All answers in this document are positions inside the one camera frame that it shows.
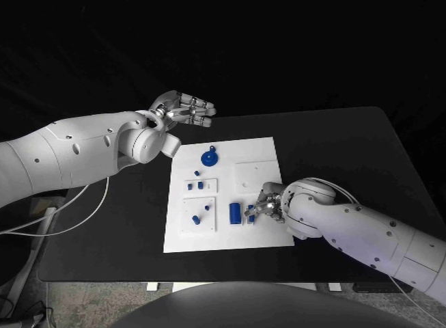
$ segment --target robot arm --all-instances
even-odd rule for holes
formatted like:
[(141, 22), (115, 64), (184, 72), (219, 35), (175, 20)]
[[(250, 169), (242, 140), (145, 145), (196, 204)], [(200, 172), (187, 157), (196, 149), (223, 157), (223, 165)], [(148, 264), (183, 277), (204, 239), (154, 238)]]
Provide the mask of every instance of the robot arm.
[(246, 215), (286, 222), (299, 239), (324, 237), (338, 251), (446, 305), (446, 242), (360, 204), (335, 204), (332, 188), (299, 180), (266, 183)]
[(213, 104), (175, 91), (148, 111), (125, 111), (50, 123), (0, 143), (0, 208), (43, 191), (89, 185), (158, 152), (173, 157), (180, 140), (167, 131), (177, 122), (210, 126)]

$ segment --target blue object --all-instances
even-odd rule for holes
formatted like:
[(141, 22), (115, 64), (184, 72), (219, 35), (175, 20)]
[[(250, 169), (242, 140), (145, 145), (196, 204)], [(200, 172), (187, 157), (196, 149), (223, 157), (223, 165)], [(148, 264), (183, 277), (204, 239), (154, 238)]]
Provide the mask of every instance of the blue object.
[(253, 222), (255, 222), (255, 215), (249, 215), (247, 223), (253, 223)]
[(240, 224), (240, 203), (229, 204), (229, 222), (230, 224)]
[(217, 163), (217, 153), (213, 146), (210, 147), (210, 151), (201, 155), (201, 163), (204, 166), (213, 166)]

